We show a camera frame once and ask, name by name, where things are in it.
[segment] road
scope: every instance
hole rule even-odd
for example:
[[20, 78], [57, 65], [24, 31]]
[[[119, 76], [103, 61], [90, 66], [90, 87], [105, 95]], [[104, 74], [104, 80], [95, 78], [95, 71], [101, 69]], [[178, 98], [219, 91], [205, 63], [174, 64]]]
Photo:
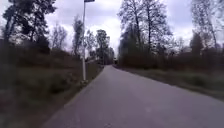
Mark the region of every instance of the road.
[[224, 103], [107, 66], [43, 128], [224, 128]]

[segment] street lamp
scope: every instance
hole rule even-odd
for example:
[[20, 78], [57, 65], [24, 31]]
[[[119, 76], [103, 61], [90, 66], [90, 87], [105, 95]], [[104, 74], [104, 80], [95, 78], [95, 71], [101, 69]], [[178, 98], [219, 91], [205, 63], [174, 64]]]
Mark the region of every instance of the street lamp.
[[86, 15], [86, 3], [94, 2], [95, 0], [84, 0], [84, 11], [83, 11], [83, 38], [82, 38], [82, 69], [83, 69], [83, 80], [86, 81], [86, 64], [85, 64], [85, 44], [84, 44], [84, 36], [85, 36], [85, 15]]

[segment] forest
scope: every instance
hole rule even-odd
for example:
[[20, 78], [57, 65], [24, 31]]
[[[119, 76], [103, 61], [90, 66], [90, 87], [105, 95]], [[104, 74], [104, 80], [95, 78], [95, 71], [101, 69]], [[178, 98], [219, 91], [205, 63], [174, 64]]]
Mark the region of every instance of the forest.
[[187, 41], [171, 31], [162, 2], [123, 0], [118, 68], [223, 100], [223, 2], [191, 0]]

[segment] grass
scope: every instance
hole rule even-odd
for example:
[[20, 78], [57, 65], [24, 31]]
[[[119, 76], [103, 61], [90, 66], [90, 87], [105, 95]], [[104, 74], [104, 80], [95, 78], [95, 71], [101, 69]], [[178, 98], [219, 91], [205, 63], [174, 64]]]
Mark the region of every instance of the grass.
[[[81, 61], [72, 56], [15, 53], [10, 56], [15, 60], [0, 61], [2, 128], [39, 128], [88, 84], [81, 82]], [[90, 63], [86, 70], [90, 82], [101, 68]]]
[[193, 71], [138, 70], [130, 68], [124, 70], [224, 101], [224, 74], [222, 73], [208, 74]]

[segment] sky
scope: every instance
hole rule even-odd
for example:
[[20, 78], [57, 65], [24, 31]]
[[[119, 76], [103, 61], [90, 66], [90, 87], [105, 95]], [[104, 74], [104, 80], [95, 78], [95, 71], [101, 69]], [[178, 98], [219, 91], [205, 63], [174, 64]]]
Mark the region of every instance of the sky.
[[[0, 15], [2, 15], [9, 6], [8, 0], [0, 0]], [[190, 13], [191, 0], [161, 0], [166, 5], [167, 20], [176, 38], [183, 37], [188, 41], [192, 36], [192, 18]], [[86, 5], [86, 29], [106, 30], [110, 36], [110, 46], [117, 53], [120, 42], [121, 26], [117, 16], [122, 0], [95, 0]], [[73, 38], [73, 21], [75, 16], [82, 18], [83, 0], [56, 0], [57, 10], [53, 14], [47, 15], [47, 23], [52, 30], [58, 22], [68, 31], [67, 46], [71, 46]]]

